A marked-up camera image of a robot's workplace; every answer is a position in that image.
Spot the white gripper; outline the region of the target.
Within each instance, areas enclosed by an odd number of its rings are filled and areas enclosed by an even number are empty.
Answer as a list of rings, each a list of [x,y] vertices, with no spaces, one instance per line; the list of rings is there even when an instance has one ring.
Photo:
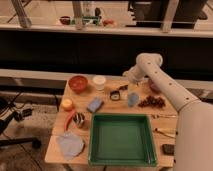
[[[132,84],[139,83],[139,80],[135,78],[135,76],[132,74],[132,72],[130,70],[124,71],[122,76],[125,77]]]

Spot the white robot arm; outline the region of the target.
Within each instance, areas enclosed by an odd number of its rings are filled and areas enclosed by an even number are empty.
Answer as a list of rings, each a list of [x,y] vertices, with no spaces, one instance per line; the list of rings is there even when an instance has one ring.
[[[177,114],[173,171],[213,171],[213,105],[201,101],[162,69],[158,53],[140,53],[127,71],[133,84],[148,76]]]

